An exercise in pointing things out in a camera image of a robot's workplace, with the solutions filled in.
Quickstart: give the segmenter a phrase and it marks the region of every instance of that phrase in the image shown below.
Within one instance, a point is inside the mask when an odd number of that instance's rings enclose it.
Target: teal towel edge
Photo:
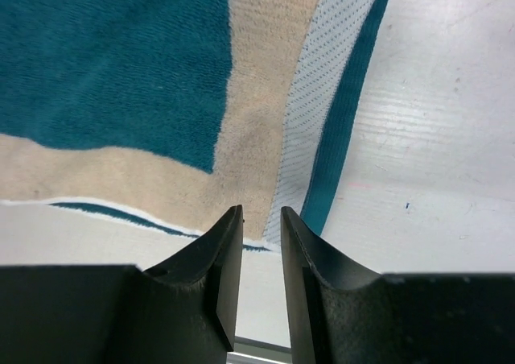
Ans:
[[[191,239],[197,239],[198,235],[185,234],[177,230],[170,229],[165,227],[164,225],[157,225],[152,221],[148,221],[147,219],[143,219],[142,217],[138,217],[137,215],[133,215],[130,213],[126,213],[119,209],[112,209],[110,207],[106,207],[104,205],[94,205],[91,203],[54,203],[52,206],[59,207],[62,209],[72,209],[78,211],[84,211],[86,213],[99,213],[100,215],[105,215],[107,217],[114,217],[117,219],[122,219],[123,221],[127,221],[129,223],[133,223],[135,225],[141,225],[144,227],[148,227],[151,229],[157,229],[163,231],[169,235],[177,235],[180,237],[186,237]],[[249,246],[244,244],[243,250],[247,251],[270,251],[266,247],[258,247],[258,246]]]
[[[352,49],[323,126],[311,181],[300,217],[318,235],[328,219],[377,32],[388,0],[375,0]]]

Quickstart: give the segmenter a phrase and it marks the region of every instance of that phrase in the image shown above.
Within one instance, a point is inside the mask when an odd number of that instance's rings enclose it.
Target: white table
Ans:
[[[137,263],[187,239],[1,207],[0,263]],[[324,237],[375,271],[515,271],[515,0],[390,0]],[[289,345],[281,259],[244,253],[237,334]]]

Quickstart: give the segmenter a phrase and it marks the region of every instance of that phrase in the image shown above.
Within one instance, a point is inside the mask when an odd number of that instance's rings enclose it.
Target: towel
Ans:
[[[0,0],[0,200],[321,234],[388,0]]]

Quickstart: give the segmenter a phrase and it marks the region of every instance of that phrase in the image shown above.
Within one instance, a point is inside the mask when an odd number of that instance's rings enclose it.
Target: fabric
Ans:
[[[193,236],[242,204],[278,250],[280,205],[327,216],[305,203],[373,1],[0,0],[0,199]]]

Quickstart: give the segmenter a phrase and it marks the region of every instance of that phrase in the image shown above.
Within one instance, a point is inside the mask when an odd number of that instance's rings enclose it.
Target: folded towel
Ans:
[[[0,199],[321,233],[387,0],[0,0]]]

